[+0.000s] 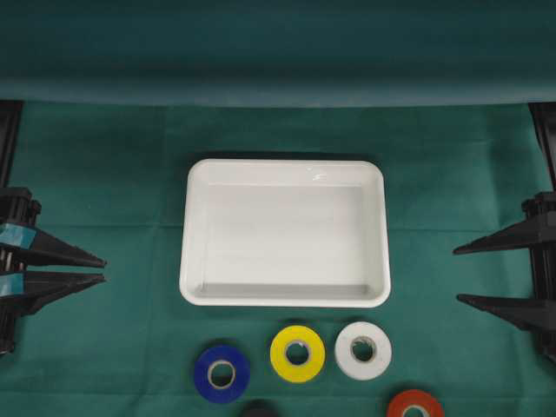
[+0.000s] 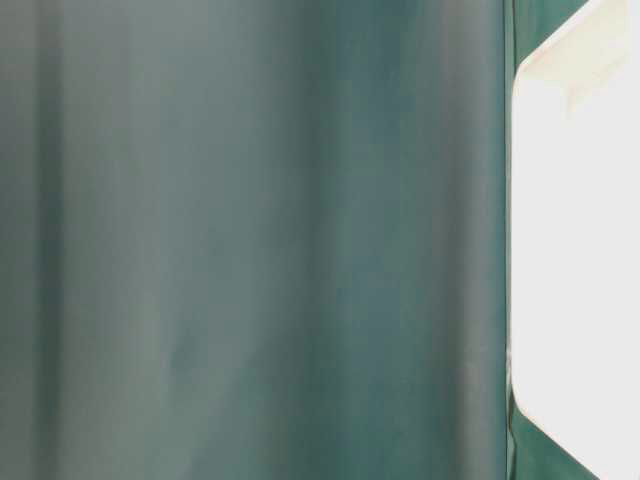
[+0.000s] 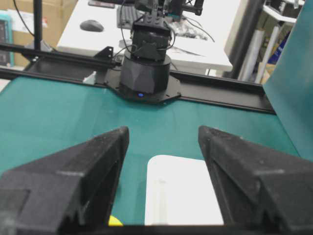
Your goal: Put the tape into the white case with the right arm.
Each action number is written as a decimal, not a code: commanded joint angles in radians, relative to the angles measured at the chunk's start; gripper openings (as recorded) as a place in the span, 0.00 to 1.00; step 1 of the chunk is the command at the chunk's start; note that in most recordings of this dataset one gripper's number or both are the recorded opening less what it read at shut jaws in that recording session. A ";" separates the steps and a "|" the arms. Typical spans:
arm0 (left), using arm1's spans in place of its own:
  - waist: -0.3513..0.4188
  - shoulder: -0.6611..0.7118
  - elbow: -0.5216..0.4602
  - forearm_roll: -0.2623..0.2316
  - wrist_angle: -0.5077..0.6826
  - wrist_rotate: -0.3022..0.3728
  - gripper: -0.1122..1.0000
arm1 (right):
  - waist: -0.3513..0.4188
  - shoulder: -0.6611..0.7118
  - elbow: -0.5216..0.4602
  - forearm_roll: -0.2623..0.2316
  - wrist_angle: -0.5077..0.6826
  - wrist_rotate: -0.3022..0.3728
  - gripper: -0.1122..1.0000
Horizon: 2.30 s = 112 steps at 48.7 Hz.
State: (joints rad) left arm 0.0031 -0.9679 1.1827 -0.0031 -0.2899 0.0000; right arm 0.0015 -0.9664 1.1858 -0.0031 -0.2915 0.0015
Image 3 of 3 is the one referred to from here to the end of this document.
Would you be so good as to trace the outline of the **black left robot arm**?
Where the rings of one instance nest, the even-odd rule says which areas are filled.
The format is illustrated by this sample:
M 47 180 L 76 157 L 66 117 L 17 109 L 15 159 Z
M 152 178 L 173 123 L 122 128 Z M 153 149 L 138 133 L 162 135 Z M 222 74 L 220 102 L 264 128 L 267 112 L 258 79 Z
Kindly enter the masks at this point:
M 180 97 L 180 81 L 170 75 L 171 58 L 166 54 L 176 36 L 165 17 L 180 16 L 181 2 L 135 0 L 134 6 L 144 14 L 133 22 L 132 44 L 125 48 L 121 69 L 108 70 L 105 84 L 134 101 L 159 103 Z

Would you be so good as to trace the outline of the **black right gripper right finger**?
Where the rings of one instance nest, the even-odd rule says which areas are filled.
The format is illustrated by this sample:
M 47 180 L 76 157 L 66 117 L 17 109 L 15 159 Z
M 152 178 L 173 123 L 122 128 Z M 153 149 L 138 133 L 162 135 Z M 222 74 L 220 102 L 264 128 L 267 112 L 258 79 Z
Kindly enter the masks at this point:
M 312 234 L 311 161 L 208 126 L 198 142 L 227 234 Z

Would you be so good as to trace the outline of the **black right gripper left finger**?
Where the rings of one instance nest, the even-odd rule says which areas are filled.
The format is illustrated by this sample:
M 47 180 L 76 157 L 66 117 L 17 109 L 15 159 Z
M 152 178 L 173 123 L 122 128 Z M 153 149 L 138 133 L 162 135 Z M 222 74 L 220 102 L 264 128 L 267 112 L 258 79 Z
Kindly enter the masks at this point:
M 3 235 L 73 235 L 108 226 L 129 146 L 119 127 L 0 177 Z

